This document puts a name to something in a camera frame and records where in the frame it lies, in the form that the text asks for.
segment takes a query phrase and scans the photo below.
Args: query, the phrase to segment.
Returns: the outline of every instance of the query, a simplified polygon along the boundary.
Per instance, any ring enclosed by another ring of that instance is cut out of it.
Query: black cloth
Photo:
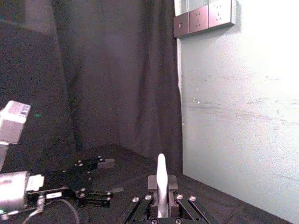
[[[114,194],[110,208],[78,208],[73,200],[70,202],[77,209],[81,223],[114,224],[134,196],[144,196],[148,192],[148,176],[156,174],[157,164],[151,159],[116,145],[98,147],[80,153],[74,152],[71,156],[73,159],[87,159],[98,154],[104,158],[115,158],[115,167],[92,172],[94,189],[104,191],[123,187],[124,191]],[[66,169],[72,165],[73,161],[68,161],[68,164],[64,164],[63,167],[59,164],[53,164],[56,169]],[[288,223],[187,176],[177,175],[177,179],[178,192],[183,195],[196,195],[220,224]],[[8,223],[22,223],[28,215],[29,213],[26,213],[13,217]],[[57,202],[46,207],[43,214],[31,218],[29,223],[74,224],[75,219],[72,211],[65,204]]]
[[[0,19],[24,24],[25,1],[0,0]]]
[[[182,172],[173,0],[52,3],[77,148],[163,152]]]
[[[45,167],[75,150],[70,108],[54,37],[0,22],[0,108],[9,100],[31,105],[2,173]]]

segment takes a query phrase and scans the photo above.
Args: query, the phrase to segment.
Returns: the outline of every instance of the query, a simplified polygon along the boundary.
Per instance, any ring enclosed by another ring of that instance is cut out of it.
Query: label sticker
[[[52,194],[47,194],[46,195],[46,199],[51,199],[51,198],[56,198],[56,197],[61,197],[62,196],[62,192],[56,192],[56,193],[52,193]]]
[[[35,175],[35,176],[30,176],[28,179],[28,184],[26,187],[26,191],[38,191],[40,187],[43,186],[43,181],[45,177],[42,176],[41,174]]]
[[[29,110],[30,110],[30,106],[25,104],[22,108],[22,111],[20,112],[20,115],[24,115],[26,117]]]

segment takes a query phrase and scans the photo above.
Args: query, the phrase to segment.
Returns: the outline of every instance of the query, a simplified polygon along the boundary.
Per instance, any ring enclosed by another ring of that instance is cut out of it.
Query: black table surface
[[[88,159],[101,155],[104,158],[115,158],[112,169],[97,169],[92,173],[93,187],[96,190],[112,190],[124,188],[115,193],[109,208],[79,208],[71,199],[78,211],[80,223],[83,224],[114,224],[131,203],[134,196],[144,196],[148,192],[148,176],[156,174],[155,161],[140,156],[125,148],[109,145],[81,152],[74,152],[67,157],[57,158],[56,162],[42,161],[41,170],[62,170],[73,165],[76,159]],[[178,174],[178,192],[183,195],[197,195],[206,209],[220,224],[286,224],[289,223],[266,211],[202,184],[185,175]],[[29,212],[10,217],[1,223],[22,223]],[[42,214],[32,217],[30,224],[72,224],[75,217],[69,207],[62,202],[54,202],[45,207]]]

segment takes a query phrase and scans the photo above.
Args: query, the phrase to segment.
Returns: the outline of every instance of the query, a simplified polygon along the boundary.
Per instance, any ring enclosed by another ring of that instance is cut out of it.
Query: wall outlet panel
[[[178,37],[189,33],[189,12],[173,18],[173,36]]]
[[[233,25],[236,19],[236,0],[218,0],[209,4],[209,28]]]
[[[208,12],[208,6],[203,6],[189,12],[190,33],[208,29]]]

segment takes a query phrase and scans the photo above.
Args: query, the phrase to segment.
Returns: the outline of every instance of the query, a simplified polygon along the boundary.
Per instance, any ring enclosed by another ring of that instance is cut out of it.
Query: white wall
[[[295,0],[239,0],[235,26],[181,39],[184,174],[293,223],[298,9]]]

